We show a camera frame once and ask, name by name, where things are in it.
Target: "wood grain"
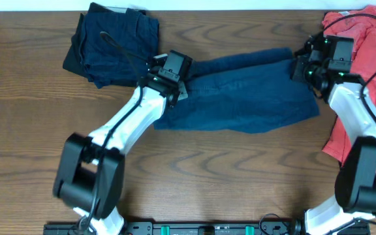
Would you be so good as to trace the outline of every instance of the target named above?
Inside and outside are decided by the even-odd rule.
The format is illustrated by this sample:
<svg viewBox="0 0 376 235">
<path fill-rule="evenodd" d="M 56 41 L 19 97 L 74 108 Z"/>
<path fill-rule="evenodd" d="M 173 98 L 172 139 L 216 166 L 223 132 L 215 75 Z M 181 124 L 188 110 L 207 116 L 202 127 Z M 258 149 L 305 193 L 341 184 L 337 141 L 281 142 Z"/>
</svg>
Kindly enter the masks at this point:
<svg viewBox="0 0 376 235">
<path fill-rule="evenodd" d="M 152 12 L 161 51 L 197 60 L 302 46 L 321 11 Z M 108 121 L 133 92 L 97 89 L 62 69 L 79 12 L 0 12 L 0 234 L 41 234 L 78 217 L 52 196 L 66 138 Z M 157 221 L 251 221 L 300 215 L 334 193 L 337 161 L 321 152 L 334 113 L 264 134 L 154 131 L 127 158 L 120 203 Z"/>
</svg>

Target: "table surface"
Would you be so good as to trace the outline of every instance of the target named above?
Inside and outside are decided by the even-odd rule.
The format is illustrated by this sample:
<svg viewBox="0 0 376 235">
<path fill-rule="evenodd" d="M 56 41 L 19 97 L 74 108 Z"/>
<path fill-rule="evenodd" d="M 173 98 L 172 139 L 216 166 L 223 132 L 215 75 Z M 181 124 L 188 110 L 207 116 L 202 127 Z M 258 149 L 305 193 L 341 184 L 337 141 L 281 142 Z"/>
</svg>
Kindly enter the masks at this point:
<svg viewBox="0 0 376 235">
<path fill-rule="evenodd" d="M 151 12 L 161 52 L 195 60 L 288 46 L 321 29 L 323 11 Z M 0 12 L 0 234 L 41 234 L 78 216 L 52 196 L 66 138 L 108 121 L 133 93 L 97 89 L 62 69 L 79 12 Z M 120 212 L 156 221 L 255 221 L 301 216 L 334 193 L 321 151 L 335 120 L 321 115 L 264 134 L 155 131 L 129 154 Z"/>
</svg>

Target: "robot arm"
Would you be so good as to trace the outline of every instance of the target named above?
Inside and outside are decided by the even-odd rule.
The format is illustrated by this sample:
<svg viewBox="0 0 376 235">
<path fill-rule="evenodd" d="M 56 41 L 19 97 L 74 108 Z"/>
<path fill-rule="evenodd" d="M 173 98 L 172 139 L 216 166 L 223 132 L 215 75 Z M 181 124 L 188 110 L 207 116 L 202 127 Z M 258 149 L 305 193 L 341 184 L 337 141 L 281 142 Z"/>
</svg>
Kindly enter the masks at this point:
<svg viewBox="0 0 376 235">
<path fill-rule="evenodd" d="M 352 150 L 336 179 L 335 195 L 307 210 L 303 226 L 312 235 L 337 234 L 358 219 L 369 220 L 376 215 L 376 122 L 361 96 L 375 117 L 376 107 L 368 89 L 361 94 L 361 77 L 349 73 L 353 40 L 320 35 L 315 38 L 311 52 L 299 57 L 292 79 L 320 91 L 342 121 Z"/>
<path fill-rule="evenodd" d="M 158 55 L 139 83 L 142 89 L 137 87 L 130 101 L 110 121 L 87 137 L 72 134 L 65 142 L 53 194 L 81 216 L 88 217 L 93 211 L 90 225 L 98 235 L 116 235 L 123 228 L 124 220 L 116 205 L 123 187 L 125 156 L 166 108 L 186 97 L 183 81 L 191 63 L 190 57 L 175 51 Z M 113 128 L 117 129 L 107 139 Z M 92 172 L 83 163 L 102 167 Z"/>
</svg>

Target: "pink garment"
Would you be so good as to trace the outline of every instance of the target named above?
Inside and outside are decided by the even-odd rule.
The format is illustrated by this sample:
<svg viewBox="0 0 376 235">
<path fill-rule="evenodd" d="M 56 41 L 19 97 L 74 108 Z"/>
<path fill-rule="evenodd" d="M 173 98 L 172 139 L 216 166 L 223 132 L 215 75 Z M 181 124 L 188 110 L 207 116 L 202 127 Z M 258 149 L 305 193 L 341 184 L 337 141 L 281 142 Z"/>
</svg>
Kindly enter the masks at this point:
<svg viewBox="0 0 376 235">
<path fill-rule="evenodd" d="M 350 14 L 366 13 L 376 16 L 376 6 L 367 6 L 364 10 L 352 10 Z M 327 26 L 334 20 L 343 17 L 345 12 L 329 12 L 322 22 Z M 340 21 L 328 28 L 325 35 L 337 35 L 352 37 L 354 39 L 353 63 L 351 72 L 362 76 L 366 81 L 376 71 L 376 20 L 368 17 L 354 17 Z M 368 84 L 369 94 L 376 106 L 376 77 Z M 323 148 L 323 152 L 343 162 L 346 160 L 350 150 L 351 141 L 345 132 L 339 118 L 336 120 L 332 135 Z"/>
</svg>

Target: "denim fabric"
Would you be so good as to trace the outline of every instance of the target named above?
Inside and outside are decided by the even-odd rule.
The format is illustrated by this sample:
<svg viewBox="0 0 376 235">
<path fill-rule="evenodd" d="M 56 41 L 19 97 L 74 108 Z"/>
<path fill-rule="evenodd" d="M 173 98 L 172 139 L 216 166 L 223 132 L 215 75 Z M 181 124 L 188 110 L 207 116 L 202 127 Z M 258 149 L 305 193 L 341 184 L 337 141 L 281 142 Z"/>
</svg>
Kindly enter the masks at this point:
<svg viewBox="0 0 376 235">
<path fill-rule="evenodd" d="M 313 93 L 305 84 L 290 80 L 294 63 L 293 59 L 288 59 L 292 58 L 291 51 L 276 49 L 253 55 L 259 58 L 259 53 L 267 57 L 261 60 L 262 63 L 270 63 L 189 80 L 186 83 L 189 97 L 179 101 L 174 109 L 167 110 L 154 123 L 155 128 L 263 133 L 317 116 L 319 108 Z M 249 61 L 248 55 L 236 56 Z M 207 69 L 220 71 L 225 67 L 224 60 L 232 64 L 232 58 L 203 63 L 221 65 L 220 69 Z"/>
<path fill-rule="evenodd" d="M 84 18 L 85 16 L 83 14 L 79 16 L 78 27 L 76 27 L 76 32 L 70 39 L 72 45 L 69 48 L 65 60 L 63 61 L 63 68 L 69 72 L 73 72 L 79 76 L 87 78 L 90 82 L 93 82 L 92 78 L 85 73 L 84 66 L 80 63 L 81 57 L 79 54 L 79 45 L 81 41 L 81 28 Z"/>
<path fill-rule="evenodd" d="M 290 48 L 274 48 L 259 52 L 230 55 L 209 61 L 194 62 L 191 65 L 188 80 L 216 72 L 275 63 L 284 59 L 292 59 Z"/>
<path fill-rule="evenodd" d="M 158 54 L 159 22 L 139 11 L 127 9 L 126 13 L 88 12 L 82 23 L 79 53 L 85 73 L 98 88 L 110 84 L 135 86 L 136 74 L 127 58 L 100 37 L 106 31 L 129 53 L 139 75 L 148 72 L 147 62 Z"/>
</svg>

